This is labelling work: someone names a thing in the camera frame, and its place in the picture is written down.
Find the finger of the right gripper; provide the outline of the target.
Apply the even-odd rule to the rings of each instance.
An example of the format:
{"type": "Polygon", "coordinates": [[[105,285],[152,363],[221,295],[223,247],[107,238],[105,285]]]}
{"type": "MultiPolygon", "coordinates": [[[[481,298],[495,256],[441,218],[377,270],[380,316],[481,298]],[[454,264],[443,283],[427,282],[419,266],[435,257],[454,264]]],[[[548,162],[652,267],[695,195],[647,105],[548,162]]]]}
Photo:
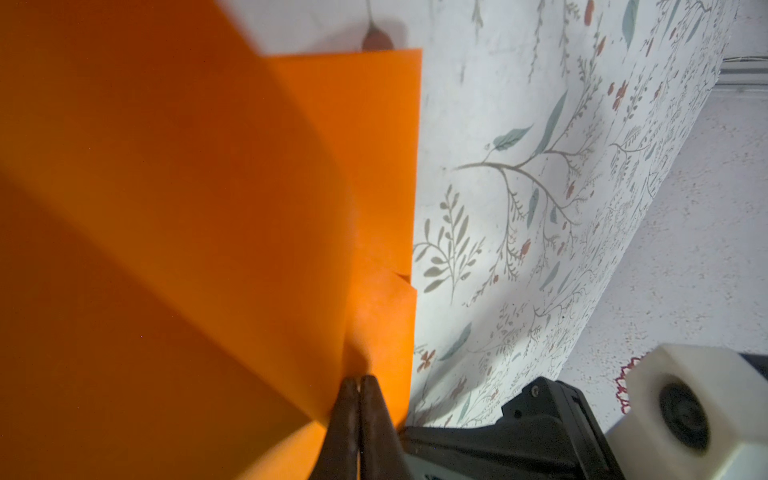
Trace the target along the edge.
{"type": "Polygon", "coordinates": [[[622,479],[577,388],[538,377],[478,428],[407,427],[400,433],[415,479],[622,479]]]}

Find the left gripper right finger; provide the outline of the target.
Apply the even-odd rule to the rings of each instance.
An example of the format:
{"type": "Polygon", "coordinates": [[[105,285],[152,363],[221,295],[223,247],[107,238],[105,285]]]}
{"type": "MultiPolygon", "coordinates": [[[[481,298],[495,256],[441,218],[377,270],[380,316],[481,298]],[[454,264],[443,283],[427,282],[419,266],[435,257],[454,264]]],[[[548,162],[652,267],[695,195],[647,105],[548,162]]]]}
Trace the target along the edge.
{"type": "Polygon", "coordinates": [[[398,433],[377,378],[360,380],[360,469],[365,480],[411,480],[398,433]]]}

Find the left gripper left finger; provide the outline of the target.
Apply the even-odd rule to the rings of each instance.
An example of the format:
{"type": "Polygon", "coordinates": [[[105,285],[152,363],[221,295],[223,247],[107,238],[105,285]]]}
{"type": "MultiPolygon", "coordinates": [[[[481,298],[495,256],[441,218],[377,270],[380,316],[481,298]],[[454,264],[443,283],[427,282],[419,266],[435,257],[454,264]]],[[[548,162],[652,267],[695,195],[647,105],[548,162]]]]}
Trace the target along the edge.
{"type": "Polygon", "coordinates": [[[360,392],[345,378],[333,405],[326,434],[309,480],[355,480],[358,476],[360,392]]]}

